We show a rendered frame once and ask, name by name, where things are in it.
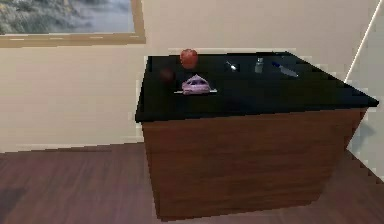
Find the dark red round fruit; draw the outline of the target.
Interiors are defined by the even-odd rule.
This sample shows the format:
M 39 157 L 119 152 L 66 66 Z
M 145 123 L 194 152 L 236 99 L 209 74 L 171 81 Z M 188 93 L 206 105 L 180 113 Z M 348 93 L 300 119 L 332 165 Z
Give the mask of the dark red round fruit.
M 176 75 L 174 71 L 169 68 L 160 70 L 160 79 L 166 84 L 173 83 L 175 81 L 175 77 Z

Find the red apple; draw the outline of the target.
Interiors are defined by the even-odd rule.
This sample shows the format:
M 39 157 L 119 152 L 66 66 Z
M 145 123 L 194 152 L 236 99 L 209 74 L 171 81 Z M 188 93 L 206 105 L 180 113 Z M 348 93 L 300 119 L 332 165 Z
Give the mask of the red apple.
M 198 62 L 197 52 L 193 49 L 184 49 L 180 54 L 180 61 L 185 69 L 193 69 Z

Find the brown counter with black top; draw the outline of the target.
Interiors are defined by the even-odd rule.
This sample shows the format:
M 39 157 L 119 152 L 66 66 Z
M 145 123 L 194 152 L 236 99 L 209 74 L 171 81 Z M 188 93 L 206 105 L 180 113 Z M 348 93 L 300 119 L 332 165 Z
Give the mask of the brown counter with black top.
M 258 58 L 263 71 L 255 72 Z M 226 64 L 239 66 L 233 72 Z M 299 76 L 280 73 L 272 62 Z M 174 71 L 170 84 L 160 70 Z M 199 75 L 216 93 L 175 94 Z M 290 52 L 147 60 L 142 127 L 156 215 L 163 221 L 308 205 L 317 200 L 378 100 Z

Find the wood framed landscape picture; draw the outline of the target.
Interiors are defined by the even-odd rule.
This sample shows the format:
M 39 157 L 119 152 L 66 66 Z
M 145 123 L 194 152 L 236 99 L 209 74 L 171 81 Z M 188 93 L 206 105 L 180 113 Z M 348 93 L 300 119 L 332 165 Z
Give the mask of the wood framed landscape picture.
M 0 0 L 0 48 L 145 42 L 141 0 Z

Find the blue handled knife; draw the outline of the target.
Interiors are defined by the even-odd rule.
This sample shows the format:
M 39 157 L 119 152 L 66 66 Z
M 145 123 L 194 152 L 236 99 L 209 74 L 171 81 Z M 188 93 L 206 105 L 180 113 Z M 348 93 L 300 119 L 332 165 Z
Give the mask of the blue handled knife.
M 277 62 L 272 62 L 272 65 L 282 74 L 284 75 L 287 75 L 287 76 L 290 76 L 290 77 L 298 77 L 299 75 L 295 72 L 295 71 L 292 71 L 286 67 L 284 67 L 283 65 L 277 63 Z

